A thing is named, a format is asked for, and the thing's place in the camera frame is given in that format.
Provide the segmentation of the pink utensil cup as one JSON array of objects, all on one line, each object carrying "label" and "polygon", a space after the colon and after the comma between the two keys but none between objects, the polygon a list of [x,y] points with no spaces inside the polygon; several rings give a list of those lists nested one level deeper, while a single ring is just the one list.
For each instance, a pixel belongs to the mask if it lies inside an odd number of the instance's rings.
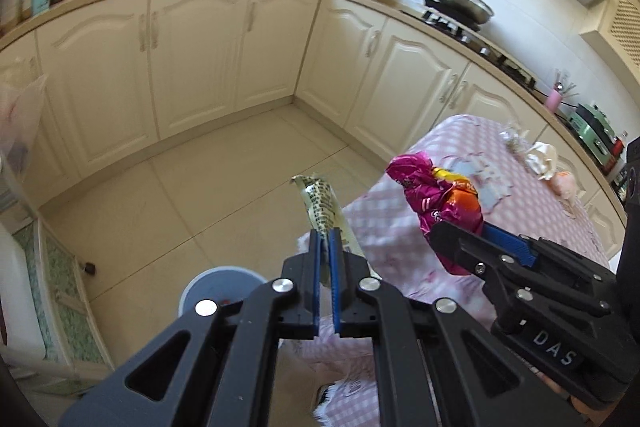
[{"label": "pink utensil cup", "polygon": [[552,89],[544,100],[544,107],[548,112],[555,113],[560,108],[564,98],[567,98],[573,93],[575,87],[576,84],[570,80],[570,72],[566,69],[557,69],[555,71]]}]

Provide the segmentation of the clear plastic wrapper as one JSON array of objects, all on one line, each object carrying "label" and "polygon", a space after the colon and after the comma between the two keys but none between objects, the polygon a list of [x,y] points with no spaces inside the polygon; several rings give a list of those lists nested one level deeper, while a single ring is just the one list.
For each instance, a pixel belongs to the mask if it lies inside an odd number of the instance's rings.
[{"label": "clear plastic wrapper", "polygon": [[511,121],[500,132],[499,136],[513,155],[523,155],[529,149],[527,141],[528,130],[523,129],[517,122]]}]

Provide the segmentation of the crumpled white tissue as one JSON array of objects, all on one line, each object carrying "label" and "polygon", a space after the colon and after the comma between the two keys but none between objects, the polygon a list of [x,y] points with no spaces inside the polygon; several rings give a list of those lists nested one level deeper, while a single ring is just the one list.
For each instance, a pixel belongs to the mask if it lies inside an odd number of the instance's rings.
[{"label": "crumpled white tissue", "polygon": [[526,150],[524,161],[538,180],[549,181],[558,167],[558,153],[553,145],[538,141]]}]

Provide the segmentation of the green toaster appliance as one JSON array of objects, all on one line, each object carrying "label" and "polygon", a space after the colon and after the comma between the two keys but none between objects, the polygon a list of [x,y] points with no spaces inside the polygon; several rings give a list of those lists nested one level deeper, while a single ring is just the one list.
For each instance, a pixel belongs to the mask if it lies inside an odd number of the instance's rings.
[{"label": "green toaster appliance", "polygon": [[625,145],[608,118],[595,105],[578,104],[568,123],[600,170],[609,174],[622,156]]}]

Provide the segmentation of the black frying pan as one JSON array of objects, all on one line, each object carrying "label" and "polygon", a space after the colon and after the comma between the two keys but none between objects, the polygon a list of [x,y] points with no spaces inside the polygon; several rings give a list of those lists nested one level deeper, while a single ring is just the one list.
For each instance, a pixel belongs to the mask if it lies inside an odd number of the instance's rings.
[{"label": "black frying pan", "polygon": [[483,0],[438,0],[442,4],[451,6],[460,13],[464,13],[477,25],[488,23],[494,16],[495,12]]}]

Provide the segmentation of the white rolling cabinet cart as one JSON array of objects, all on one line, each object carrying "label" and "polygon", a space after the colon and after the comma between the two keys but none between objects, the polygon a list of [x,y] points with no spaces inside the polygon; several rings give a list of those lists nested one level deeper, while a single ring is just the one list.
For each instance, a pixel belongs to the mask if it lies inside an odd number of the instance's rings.
[{"label": "white rolling cabinet cart", "polygon": [[75,256],[1,166],[1,358],[29,390],[82,395],[114,364],[91,312]]}]

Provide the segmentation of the white plastic bag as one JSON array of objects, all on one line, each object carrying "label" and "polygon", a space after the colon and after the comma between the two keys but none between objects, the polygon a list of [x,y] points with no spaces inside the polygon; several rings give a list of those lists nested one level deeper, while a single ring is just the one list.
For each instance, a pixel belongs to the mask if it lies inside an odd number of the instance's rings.
[{"label": "white plastic bag", "polygon": [[1,155],[17,176],[25,176],[40,126],[48,75],[30,78],[17,61],[1,72]]}]

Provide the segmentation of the light blue trash bin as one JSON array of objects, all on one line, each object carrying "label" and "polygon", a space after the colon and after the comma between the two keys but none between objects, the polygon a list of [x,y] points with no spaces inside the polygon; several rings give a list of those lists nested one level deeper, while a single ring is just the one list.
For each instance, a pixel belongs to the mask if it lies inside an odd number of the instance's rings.
[{"label": "light blue trash bin", "polygon": [[233,265],[205,270],[183,289],[178,315],[181,317],[203,299],[213,300],[218,306],[237,303],[266,282],[265,277],[257,272]]}]

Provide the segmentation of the green patterned wrapper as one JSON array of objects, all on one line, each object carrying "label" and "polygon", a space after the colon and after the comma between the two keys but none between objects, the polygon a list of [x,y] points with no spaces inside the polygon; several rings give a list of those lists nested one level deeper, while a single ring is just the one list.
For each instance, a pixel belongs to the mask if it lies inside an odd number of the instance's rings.
[{"label": "green patterned wrapper", "polygon": [[[333,229],[338,228],[341,231],[343,245],[348,251],[366,260],[367,258],[363,254],[356,234],[352,231],[331,184],[318,174],[298,174],[291,182],[302,198],[310,225],[305,243],[307,249],[311,230],[317,231],[321,237],[320,285],[331,288],[328,243],[329,233]],[[367,264],[371,277],[375,277],[375,272],[371,269],[368,260]]]}]

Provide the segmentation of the magenta orange snack bag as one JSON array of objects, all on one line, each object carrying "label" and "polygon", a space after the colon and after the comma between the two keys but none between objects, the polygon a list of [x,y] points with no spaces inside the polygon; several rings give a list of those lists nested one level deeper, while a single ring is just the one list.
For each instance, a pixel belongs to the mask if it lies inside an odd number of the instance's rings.
[{"label": "magenta orange snack bag", "polygon": [[480,196],[466,176],[436,167],[424,152],[396,156],[385,172],[404,190],[427,244],[431,244],[431,231],[440,221],[476,235],[482,233]]}]

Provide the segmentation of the gas stove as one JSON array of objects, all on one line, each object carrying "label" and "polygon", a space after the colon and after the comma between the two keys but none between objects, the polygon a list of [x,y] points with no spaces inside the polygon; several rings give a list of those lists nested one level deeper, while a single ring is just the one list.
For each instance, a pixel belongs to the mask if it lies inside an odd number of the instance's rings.
[{"label": "gas stove", "polygon": [[473,23],[469,17],[454,11],[439,11],[436,2],[428,4],[421,15],[410,10],[401,10],[401,13],[420,20],[425,25],[461,43],[528,91],[536,89],[537,80],[534,74],[506,51],[482,36],[480,26]]}]

